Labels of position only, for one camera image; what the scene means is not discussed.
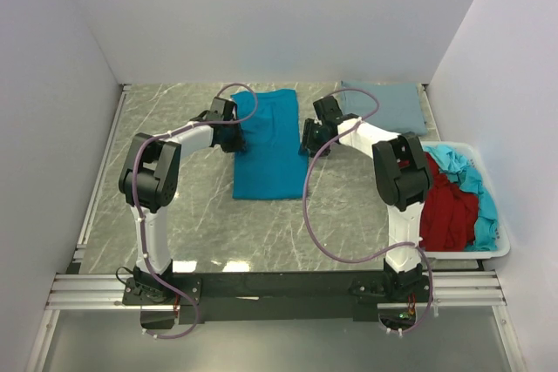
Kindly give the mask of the teal blue t-shirt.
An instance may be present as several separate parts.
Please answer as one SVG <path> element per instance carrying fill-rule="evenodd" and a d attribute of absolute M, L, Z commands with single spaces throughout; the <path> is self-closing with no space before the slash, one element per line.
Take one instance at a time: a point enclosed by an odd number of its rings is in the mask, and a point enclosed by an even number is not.
<path fill-rule="evenodd" d="M 235 154 L 235 200 L 298 200 L 308 170 L 301 140 L 296 92 L 281 89 L 233 95 L 246 150 Z"/>

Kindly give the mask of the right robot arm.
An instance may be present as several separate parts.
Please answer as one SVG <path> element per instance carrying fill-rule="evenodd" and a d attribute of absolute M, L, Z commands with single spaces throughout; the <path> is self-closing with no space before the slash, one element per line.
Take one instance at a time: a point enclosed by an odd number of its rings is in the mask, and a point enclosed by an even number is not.
<path fill-rule="evenodd" d="M 332 260 L 359 264 L 384 256 L 379 293 L 392 301 L 404 301 L 427 286 L 422 264 L 427 261 L 419 242 L 420 219 L 433 176 L 420 139 L 413 133 L 386 131 L 356 114 L 344 114 L 333 94 L 313 103 L 314 119 L 304 122 L 301 154 L 310 157 L 303 183 L 303 220 L 310 238 Z M 389 245 L 358 260 L 335 256 L 319 242 L 310 224 L 307 198 L 310 177 L 317 160 L 334 143 L 352 148 L 372 159 L 374 179 L 388 213 Z"/>

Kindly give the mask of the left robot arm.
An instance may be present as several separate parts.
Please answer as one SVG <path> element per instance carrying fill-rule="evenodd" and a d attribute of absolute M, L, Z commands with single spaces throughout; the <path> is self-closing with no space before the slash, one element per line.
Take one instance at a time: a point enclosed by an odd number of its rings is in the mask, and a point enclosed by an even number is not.
<path fill-rule="evenodd" d="M 224 152 L 246 149 L 237 105 L 231 99 L 215 97 L 209 109 L 181 128 L 133 137 L 118 186 L 134 217 L 134 289 L 153 303 L 165 303 L 174 293 L 167 208 L 177 191 L 180 163 L 195 152 L 215 146 Z"/>

